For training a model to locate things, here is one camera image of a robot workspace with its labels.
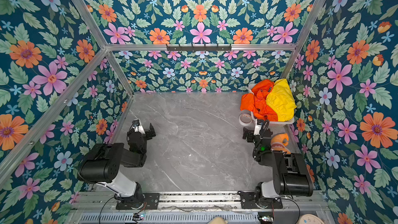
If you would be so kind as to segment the orange shorts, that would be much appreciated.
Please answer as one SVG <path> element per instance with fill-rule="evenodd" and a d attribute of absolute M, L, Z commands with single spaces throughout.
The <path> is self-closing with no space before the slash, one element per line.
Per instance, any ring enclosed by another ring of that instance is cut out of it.
<path fill-rule="evenodd" d="M 240 110 L 252 112 L 257 119 L 277 121 L 277 113 L 266 101 L 273 88 L 274 82 L 268 79 L 257 83 L 250 93 L 242 96 Z"/>

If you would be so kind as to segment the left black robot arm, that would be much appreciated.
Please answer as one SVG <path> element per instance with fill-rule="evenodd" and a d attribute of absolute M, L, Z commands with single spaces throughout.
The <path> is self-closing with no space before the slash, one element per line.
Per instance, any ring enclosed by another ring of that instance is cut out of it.
<path fill-rule="evenodd" d="M 145 130 L 139 119 L 133 120 L 126 134 L 129 149 L 123 143 L 96 144 L 85 155 L 78 169 L 80 181 L 102 186 L 114 193 L 117 209 L 143 209 L 153 197 L 146 196 L 138 182 L 127 178 L 120 167 L 142 168 L 147 160 L 148 141 L 156 137 L 152 124 Z"/>

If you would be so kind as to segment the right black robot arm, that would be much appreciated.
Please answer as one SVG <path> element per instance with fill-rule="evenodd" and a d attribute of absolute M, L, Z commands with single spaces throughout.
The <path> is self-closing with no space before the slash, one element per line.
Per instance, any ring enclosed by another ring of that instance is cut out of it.
<path fill-rule="evenodd" d="M 272 168 L 272 180 L 260 182 L 253 193 L 239 192 L 241 207 L 281 209 L 282 197 L 313 195 L 314 184 L 301 153 L 289 148 L 288 133 L 274 134 L 270 121 L 257 120 L 255 129 L 243 128 L 243 139 L 254 144 L 252 158 L 261 166 Z"/>

